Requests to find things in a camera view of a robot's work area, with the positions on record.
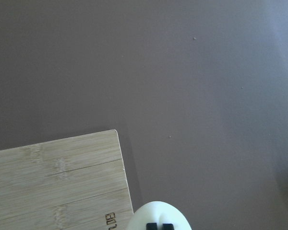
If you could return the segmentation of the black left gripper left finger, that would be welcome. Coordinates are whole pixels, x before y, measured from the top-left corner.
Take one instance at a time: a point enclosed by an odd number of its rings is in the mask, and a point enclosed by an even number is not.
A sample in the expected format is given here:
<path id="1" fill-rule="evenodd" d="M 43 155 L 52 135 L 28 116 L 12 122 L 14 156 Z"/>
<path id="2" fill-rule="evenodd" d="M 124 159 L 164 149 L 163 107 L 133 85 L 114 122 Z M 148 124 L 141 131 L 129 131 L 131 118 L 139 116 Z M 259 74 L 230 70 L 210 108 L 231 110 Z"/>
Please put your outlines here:
<path id="1" fill-rule="evenodd" d="M 146 230 L 157 230 L 157 223 L 147 223 Z"/>

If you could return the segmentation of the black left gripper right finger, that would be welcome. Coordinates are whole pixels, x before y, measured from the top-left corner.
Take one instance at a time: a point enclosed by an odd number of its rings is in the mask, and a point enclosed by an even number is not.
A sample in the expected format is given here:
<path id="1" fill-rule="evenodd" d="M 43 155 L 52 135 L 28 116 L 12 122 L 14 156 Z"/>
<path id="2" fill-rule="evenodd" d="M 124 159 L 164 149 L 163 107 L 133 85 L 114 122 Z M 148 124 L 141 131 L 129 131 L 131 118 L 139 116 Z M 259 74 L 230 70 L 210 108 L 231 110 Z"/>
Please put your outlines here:
<path id="1" fill-rule="evenodd" d="M 163 223 L 162 230 L 173 230 L 173 224 L 172 223 Z"/>

